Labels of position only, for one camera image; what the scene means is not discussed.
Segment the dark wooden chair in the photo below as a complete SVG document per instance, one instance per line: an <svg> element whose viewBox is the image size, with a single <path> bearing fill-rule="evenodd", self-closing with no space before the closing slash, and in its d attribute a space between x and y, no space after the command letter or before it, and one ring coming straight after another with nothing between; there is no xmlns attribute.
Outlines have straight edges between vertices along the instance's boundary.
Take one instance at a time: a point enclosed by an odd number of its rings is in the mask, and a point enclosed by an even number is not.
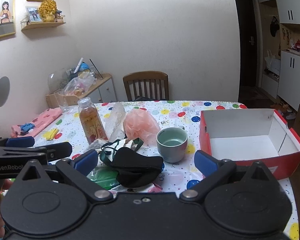
<svg viewBox="0 0 300 240"><path fill-rule="evenodd" d="M169 100L168 75L160 71L134 72L123 77L128 101Z"/></svg>

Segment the pink mesh bath sponge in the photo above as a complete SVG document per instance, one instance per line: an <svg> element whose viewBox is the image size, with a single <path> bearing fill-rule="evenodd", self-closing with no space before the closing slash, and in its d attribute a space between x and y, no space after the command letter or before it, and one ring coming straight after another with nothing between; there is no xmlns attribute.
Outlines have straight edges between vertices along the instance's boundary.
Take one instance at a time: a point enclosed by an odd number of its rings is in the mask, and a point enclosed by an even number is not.
<svg viewBox="0 0 300 240"><path fill-rule="evenodd" d="M147 111L132 109L123 121L123 129L128 139L141 139L144 144L155 146L160 127L156 119Z"/></svg>

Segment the golden flower ornament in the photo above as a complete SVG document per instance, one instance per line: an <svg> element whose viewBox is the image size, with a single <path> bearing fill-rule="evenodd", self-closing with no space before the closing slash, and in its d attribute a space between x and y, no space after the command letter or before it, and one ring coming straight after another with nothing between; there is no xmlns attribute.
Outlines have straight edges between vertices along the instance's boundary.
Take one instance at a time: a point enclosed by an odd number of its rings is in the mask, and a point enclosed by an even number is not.
<svg viewBox="0 0 300 240"><path fill-rule="evenodd" d="M44 22L54 22L57 12L57 4L55 0L42 1L40 7L38 8L38 12Z"/></svg>

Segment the clear bubble wrap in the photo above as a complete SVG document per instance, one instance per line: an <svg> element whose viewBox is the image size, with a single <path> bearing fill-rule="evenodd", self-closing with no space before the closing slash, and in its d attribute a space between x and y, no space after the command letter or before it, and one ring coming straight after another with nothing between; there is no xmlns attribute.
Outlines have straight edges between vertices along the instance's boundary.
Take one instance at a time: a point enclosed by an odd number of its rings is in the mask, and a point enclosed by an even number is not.
<svg viewBox="0 0 300 240"><path fill-rule="evenodd" d="M122 103L116 102L112 107L109 118L106 120L106 134L109 141L123 139L125 132L123 129L123 121L126 117L126 110Z"/></svg>

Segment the clear drinking glass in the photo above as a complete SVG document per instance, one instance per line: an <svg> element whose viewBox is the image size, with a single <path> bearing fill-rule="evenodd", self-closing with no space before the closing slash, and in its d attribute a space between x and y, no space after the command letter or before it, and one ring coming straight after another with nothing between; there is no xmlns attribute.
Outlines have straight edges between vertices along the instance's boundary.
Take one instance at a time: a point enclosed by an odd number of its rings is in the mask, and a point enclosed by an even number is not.
<svg viewBox="0 0 300 240"><path fill-rule="evenodd" d="M57 100L57 103L62 110L63 113L67 112L69 110L69 105L65 99L64 92L62 89L59 89L54 92L55 98Z"/></svg>

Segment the green ceramic mug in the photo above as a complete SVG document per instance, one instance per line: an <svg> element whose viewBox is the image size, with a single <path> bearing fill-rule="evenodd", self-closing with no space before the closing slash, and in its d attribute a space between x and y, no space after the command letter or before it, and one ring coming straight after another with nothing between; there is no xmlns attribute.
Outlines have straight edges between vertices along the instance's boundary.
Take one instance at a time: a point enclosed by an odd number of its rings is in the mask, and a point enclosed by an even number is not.
<svg viewBox="0 0 300 240"><path fill-rule="evenodd" d="M157 134L157 149L164 161L177 163L186 152L188 134L183 126L162 129Z"/></svg>

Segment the wooden wall shelf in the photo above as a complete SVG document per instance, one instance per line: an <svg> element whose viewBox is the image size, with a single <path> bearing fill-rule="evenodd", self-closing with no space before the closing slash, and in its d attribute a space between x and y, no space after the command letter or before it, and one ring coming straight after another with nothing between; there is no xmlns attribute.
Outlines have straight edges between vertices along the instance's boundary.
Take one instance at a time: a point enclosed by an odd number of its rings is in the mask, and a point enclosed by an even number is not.
<svg viewBox="0 0 300 240"><path fill-rule="evenodd" d="M21 31L26 31L30 29L39 29L39 28L55 28L61 25L64 25L65 22L36 22L30 24L21 24Z"/></svg>

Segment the black eye mask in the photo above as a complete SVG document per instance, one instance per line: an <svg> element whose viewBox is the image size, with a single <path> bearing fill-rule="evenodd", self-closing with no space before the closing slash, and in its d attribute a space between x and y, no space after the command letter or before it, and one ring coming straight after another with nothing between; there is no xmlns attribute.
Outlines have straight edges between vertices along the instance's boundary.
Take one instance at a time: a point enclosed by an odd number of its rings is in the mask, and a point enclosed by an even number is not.
<svg viewBox="0 0 300 240"><path fill-rule="evenodd" d="M127 188L137 188L152 183L162 172L163 166L162 157L147 157L127 147L120 148L111 163L111 167L118 172L117 181Z"/></svg>

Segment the red white cardboard box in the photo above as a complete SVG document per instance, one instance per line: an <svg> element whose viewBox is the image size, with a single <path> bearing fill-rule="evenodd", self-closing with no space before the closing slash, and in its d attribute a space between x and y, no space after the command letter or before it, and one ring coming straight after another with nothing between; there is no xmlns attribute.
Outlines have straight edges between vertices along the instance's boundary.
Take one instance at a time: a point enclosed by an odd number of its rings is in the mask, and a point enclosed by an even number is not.
<svg viewBox="0 0 300 240"><path fill-rule="evenodd" d="M278 180L300 164L300 137L274 109L202 111L199 127L200 150L217 160L262 161Z"/></svg>

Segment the white wooden side cabinet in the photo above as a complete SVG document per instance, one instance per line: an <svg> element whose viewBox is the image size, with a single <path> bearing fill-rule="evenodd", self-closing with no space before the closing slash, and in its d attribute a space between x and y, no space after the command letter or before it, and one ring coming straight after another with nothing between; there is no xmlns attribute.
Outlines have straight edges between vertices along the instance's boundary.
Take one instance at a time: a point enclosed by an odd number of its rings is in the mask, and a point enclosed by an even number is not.
<svg viewBox="0 0 300 240"><path fill-rule="evenodd" d="M109 73L102 74L103 79L99 79L93 84L89 90L80 96L70 95L64 99L69 106L77 105L81 98L89 97L93 103L110 103L117 102L117 96L113 84L112 75Z"/></svg>

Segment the colourful balloon tablecloth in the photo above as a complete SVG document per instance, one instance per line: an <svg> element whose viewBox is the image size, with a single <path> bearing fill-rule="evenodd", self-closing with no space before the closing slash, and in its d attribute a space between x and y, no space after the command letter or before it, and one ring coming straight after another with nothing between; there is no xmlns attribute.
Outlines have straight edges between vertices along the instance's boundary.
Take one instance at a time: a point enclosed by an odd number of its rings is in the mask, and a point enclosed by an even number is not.
<svg viewBox="0 0 300 240"><path fill-rule="evenodd" d="M186 160L180 165L165 165L167 181L160 180L156 186L147 188L163 189L180 193L186 183L192 179L201 180L203 176L195 168L193 156L199 148L199 116L203 110L245 109L246 105L237 102L202 102L202 101L145 101L123 102L126 112L142 109L157 120L160 128L184 126L189 134ZM79 120L78 107L72 106L66 113L34 136L35 146L45 146L58 142L69 142L72 145L72 158L84 153L88 147L84 131Z"/></svg>

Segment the pink patterned pouch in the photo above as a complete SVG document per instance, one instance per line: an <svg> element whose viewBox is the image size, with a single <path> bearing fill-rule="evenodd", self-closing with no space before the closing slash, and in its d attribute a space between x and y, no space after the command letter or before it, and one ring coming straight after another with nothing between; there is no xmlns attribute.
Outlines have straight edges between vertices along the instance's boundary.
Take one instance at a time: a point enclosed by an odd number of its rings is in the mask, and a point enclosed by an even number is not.
<svg viewBox="0 0 300 240"><path fill-rule="evenodd" d="M32 121L23 125L13 125L11 127L12 138L35 137L49 124L55 121L62 114L62 110L57 108L49 108L39 114Z"/></svg>

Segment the amber tea bottle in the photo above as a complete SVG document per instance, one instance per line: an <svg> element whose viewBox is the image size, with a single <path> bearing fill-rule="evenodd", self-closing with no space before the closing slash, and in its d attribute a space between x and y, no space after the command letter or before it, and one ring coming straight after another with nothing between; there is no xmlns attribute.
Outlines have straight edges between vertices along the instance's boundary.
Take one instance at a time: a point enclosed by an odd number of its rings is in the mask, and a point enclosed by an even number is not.
<svg viewBox="0 0 300 240"><path fill-rule="evenodd" d="M88 144L96 139L108 140L104 126L91 98L82 98L78 101L79 119L85 133Z"/></svg>

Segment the white cupboard unit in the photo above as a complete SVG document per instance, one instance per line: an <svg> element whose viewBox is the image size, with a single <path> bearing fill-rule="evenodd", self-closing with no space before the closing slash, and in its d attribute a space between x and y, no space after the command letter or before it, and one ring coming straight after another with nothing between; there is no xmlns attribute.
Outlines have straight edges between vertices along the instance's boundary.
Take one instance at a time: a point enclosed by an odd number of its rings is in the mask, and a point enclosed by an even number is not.
<svg viewBox="0 0 300 240"><path fill-rule="evenodd" d="M300 0L258 0L278 12L281 65L277 95L297 110L300 105Z"/></svg>

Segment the green plastic bag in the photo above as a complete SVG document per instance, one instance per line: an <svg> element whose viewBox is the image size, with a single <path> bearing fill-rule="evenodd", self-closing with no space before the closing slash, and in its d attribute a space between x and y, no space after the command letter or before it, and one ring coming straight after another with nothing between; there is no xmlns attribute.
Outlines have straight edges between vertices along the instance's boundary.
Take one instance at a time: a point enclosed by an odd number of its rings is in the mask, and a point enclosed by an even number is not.
<svg viewBox="0 0 300 240"><path fill-rule="evenodd" d="M118 172L110 167L95 167L87 177L100 187L110 190L120 185L117 181Z"/></svg>

